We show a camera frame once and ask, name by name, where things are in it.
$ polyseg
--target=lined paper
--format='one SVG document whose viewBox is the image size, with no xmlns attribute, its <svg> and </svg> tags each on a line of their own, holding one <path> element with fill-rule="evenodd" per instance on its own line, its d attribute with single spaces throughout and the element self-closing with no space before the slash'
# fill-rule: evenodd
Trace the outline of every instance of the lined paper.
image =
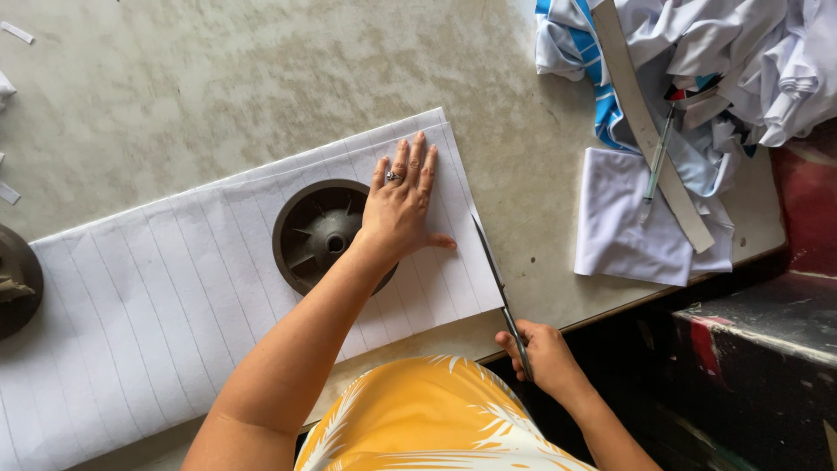
<svg viewBox="0 0 837 471">
<path fill-rule="evenodd" d="M 301 296 L 273 258 L 285 201 L 309 184 L 368 184 L 398 139 L 439 149 L 425 248 L 364 306 L 337 361 L 498 308 L 442 110 L 348 137 L 35 241 L 39 314 L 0 343 L 0 469 L 64 469 L 209 410 L 234 367 Z"/>
</svg>

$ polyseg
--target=table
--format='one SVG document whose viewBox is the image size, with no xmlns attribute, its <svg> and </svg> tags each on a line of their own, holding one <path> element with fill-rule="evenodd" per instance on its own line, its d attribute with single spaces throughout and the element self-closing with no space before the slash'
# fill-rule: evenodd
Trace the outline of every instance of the table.
<svg viewBox="0 0 837 471">
<path fill-rule="evenodd" d="M 667 287 L 573 274 L 593 86 L 537 75 L 534 0 L 28 0 L 4 20 L 0 203 L 27 240 L 190 189 L 436 106 L 453 123 L 481 219 L 520 318 L 579 325 Z M 742 163 L 722 199 L 736 262 L 785 242 L 770 162 Z M 411 355 L 493 355 L 499 312 L 337 365 L 314 421 L 369 368 Z M 78 470 L 175 469 L 199 419 Z"/>
</svg>

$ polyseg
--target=scissor handle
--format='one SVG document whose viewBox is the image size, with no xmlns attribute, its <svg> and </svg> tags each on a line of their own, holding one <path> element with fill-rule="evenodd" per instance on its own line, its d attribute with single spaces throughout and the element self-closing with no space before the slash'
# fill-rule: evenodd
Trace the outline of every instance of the scissor handle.
<svg viewBox="0 0 837 471">
<path fill-rule="evenodd" d="M 523 367 L 523 375 L 526 377 L 526 380 L 531 382 L 535 382 L 535 377 L 531 373 L 531 365 L 529 365 L 529 355 L 526 354 L 526 346 L 523 344 L 523 339 L 521 338 L 520 334 L 517 333 L 517 326 L 515 325 L 515 319 L 511 316 L 508 308 L 503 306 L 501 308 L 503 312 L 503 317 L 506 318 L 506 326 L 509 328 L 509 332 L 515 338 L 515 342 L 517 343 L 517 351 L 521 355 L 521 363 Z"/>
</svg>

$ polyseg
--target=curved ruler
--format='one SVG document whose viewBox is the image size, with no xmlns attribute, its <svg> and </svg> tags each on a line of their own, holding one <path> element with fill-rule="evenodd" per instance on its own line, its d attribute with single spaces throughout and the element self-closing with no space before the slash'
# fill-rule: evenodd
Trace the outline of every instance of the curved ruler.
<svg viewBox="0 0 837 471">
<path fill-rule="evenodd" d="M 591 13 L 604 62 L 610 73 L 610 82 L 614 85 L 619 104 L 628 118 L 628 124 L 642 155 L 645 156 L 645 162 L 651 165 L 660 134 L 651 121 L 651 115 L 636 81 L 634 65 L 630 60 L 614 0 L 604 0 Z M 711 247 L 715 239 L 692 204 L 668 153 L 664 156 L 657 185 L 695 251 L 701 253 Z"/>
</svg>

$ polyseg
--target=hand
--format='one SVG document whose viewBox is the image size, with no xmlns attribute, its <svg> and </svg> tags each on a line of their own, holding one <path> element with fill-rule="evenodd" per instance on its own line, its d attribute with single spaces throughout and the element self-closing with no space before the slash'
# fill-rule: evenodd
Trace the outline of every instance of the hand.
<svg viewBox="0 0 837 471">
<path fill-rule="evenodd" d="M 570 353 L 567 342 L 556 329 L 544 324 L 518 319 L 517 333 L 526 343 L 531 373 L 535 384 L 552 396 L 571 414 L 573 409 L 583 406 L 590 397 L 598 393 Z M 511 366 L 517 372 L 517 379 L 525 380 L 517 342 L 508 332 L 499 332 L 494 337 L 497 344 L 509 353 Z"/>
<path fill-rule="evenodd" d="M 372 184 L 363 210 L 363 226 L 357 232 L 352 247 L 360 246 L 365 253 L 380 257 L 380 262 L 387 269 L 426 246 L 456 248 L 456 242 L 450 235 L 427 230 L 425 219 L 433 189 L 436 146 L 428 149 L 424 166 L 423 154 L 424 133 L 419 131 L 413 139 L 412 149 L 407 139 L 398 143 L 393 172 L 402 179 L 384 181 L 389 157 L 378 160 L 372 173 Z"/>
</svg>

